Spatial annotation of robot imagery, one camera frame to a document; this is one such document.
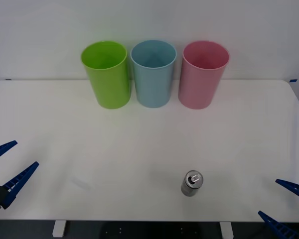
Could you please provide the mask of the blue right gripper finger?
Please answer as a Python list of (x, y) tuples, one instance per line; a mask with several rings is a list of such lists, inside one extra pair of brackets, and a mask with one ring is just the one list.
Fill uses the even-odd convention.
[(299, 196), (299, 184), (282, 180), (282, 179), (276, 179), (275, 182), (283, 186), (287, 190), (291, 191), (292, 193), (296, 194), (297, 196)]
[(262, 211), (258, 215), (279, 239), (299, 239), (299, 223), (281, 223)]

